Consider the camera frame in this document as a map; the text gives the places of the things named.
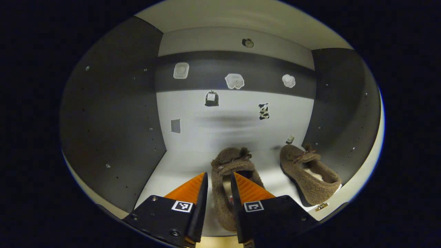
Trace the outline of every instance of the vent grille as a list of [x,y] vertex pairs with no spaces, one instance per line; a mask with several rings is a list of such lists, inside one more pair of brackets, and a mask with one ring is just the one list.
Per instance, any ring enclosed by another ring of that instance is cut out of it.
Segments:
[[174,133],[181,133],[181,119],[172,120],[172,132]]

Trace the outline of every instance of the small bag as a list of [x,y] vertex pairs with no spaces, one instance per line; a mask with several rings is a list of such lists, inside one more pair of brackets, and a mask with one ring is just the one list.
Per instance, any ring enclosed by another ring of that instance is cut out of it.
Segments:
[[207,93],[207,95],[205,96],[205,106],[219,106],[219,96],[216,92],[210,91],[209,93]]

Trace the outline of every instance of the gray wall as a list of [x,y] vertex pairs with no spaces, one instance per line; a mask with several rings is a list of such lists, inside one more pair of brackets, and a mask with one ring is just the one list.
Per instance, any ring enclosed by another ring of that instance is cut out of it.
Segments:
[[378,87],[354,50],[318,49],[312,53],[317,94],[303,144],[317,148],[322,162],[345,184],[361,167],[377,136]]
[[161,38],[137,17],[111,30],[72,71],[60,107],[61,144],[72,168],[126,212],[165,153],[153,73]]

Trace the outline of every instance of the brown felt slipper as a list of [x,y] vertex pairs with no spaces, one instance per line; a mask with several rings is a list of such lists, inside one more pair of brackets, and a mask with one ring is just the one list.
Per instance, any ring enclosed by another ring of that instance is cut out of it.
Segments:
[[228,231],[236,232],[236,221],[233,214],[231,173],[250,179],[263,187],[259,174],[250,161],[251,154],[245,147],[242,149],[226,148],[211,162],[211,184],[213,187],[214,208],[219,224]]
[[286,145],[280,151],[280,165],[283,172],[295,182],[300,198],[310,206],[322,204],[336,192],[341,179],[329,167],[320,162],[321,156],[314,153],[311,145],[302,151],[293,145]]

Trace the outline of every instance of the screw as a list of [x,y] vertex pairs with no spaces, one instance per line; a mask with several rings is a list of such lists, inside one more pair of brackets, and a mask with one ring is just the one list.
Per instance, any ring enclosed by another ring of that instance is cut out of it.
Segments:
[[170,233],[175,237],[181,235],[178,231],[175,231],[175,230],[171,231]]

